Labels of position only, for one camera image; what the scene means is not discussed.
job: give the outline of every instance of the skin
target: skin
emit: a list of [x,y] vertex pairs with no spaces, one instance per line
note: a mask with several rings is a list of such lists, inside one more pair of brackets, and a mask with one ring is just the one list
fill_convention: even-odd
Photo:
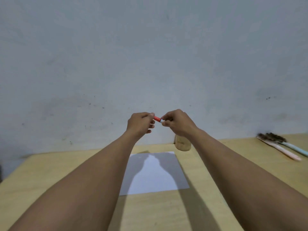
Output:
[[[129,155],[154,114],[136,113],[126,132],[50,187],[16,221],[18,230],[107,230]],[[163,126],[191,141],[244,230],[308,230],[308,198],[199,129],[182,110]]]

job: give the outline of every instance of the white paper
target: white paper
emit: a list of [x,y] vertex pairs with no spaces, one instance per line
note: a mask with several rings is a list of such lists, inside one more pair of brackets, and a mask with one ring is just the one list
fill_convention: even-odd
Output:
[[131,154],[120,195],[189,188],[173,151]]

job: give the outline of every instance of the person's left hand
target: person's left hand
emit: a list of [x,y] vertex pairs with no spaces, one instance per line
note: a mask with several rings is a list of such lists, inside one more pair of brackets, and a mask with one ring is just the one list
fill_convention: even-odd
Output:
[[128,120],[126,132],[135,135],[139,140],[145,134],[151,133],[149,128],[154,128],[154,113],[133,113]]

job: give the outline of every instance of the brush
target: brush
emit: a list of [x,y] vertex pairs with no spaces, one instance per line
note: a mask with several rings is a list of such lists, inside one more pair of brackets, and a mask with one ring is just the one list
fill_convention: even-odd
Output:
[[305,151],[303,149],[300,149],[299,147],[296,147],[295,145],[293,145],[291,143],[288,143],[288,141],[284,137],[281,137],[281,136],[273,134],[273,133],[266,133],[266,136],[270,137],[275,142],[280,143],[282,145],[285,145],[285,146],[293,149],[294,151],[297,151],[298,153],[308,157],[308,151]]
[[297,155],[293,154],[292,152],[284,149],[283,147],[280,147],[278,144],[276,144],[272,138],[264,135],[264,134],[258,134],[257,135],[257,139],[263,141],[264,143],[272,146],[272,147],[275,147],[278,151],[281,151],[283,154],[287,155],[288,157],[290,157],[291,159],[294,159],[294,160],[302,160],[300,157],[298,157]]

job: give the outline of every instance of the marker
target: marker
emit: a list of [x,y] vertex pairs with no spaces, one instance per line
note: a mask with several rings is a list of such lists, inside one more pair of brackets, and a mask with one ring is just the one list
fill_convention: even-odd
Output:
[[160,119],[160,118],[158,118],[158,117],[156,117],[156,116],[154,116],[154,118],[153,118],[155,121],[157,121],[157,122],[160,122],[160,123],[163,123],[164,122],[164,120],[162,120],[162,119]]

